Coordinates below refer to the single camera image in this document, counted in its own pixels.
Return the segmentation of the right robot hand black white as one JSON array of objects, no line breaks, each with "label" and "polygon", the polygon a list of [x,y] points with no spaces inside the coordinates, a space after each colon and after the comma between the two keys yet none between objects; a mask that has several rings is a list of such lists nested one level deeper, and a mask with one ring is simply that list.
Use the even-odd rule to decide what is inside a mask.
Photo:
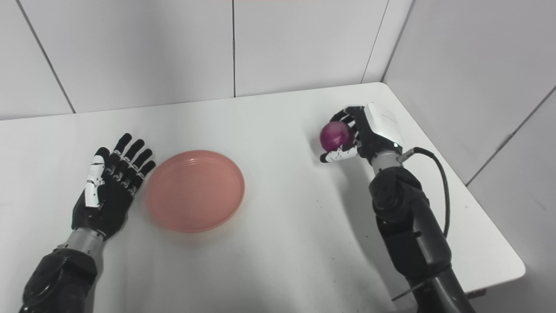
[{"label": "right robot hand black white", "polygon": [[377,103],[347,106],[332,116],[319,135],[325,153],[320,162],[332,163],[355,156],[372,160],[379,153],[403,152],[395,115]]}]

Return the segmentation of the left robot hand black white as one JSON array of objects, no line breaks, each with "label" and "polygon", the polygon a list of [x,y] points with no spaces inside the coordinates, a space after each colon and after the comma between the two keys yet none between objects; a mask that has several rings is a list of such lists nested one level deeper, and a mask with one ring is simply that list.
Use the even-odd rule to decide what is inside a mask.
[{"label": "left robot hand black white", "polygon": [[93,230],[107,240],[123,228],[136,194],[156,166],[145,144],[124,133],[113,149],[97,149],[72,210],[72,230]]}]

